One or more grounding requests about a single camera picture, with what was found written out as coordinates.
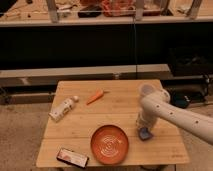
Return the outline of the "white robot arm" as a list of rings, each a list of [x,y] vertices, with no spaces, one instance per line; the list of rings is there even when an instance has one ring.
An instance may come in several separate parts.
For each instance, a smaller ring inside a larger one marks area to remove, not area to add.
[[[158,118],[164,119],[201,140],[213,145],[213,118],[184,110],[169,103],[169,93],[162,90],[140,90],[141,111],[137,124],[139,128],[152,129]]]

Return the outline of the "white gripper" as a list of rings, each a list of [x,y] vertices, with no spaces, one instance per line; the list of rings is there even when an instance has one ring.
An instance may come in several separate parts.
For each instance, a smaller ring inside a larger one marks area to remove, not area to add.
[[[152,130],[154,125],[157,122],[157,117],[146,114],[144,111],[140,111],[138,113],[138,117],[136,120],[137,129],[147,128],[149,131]]]

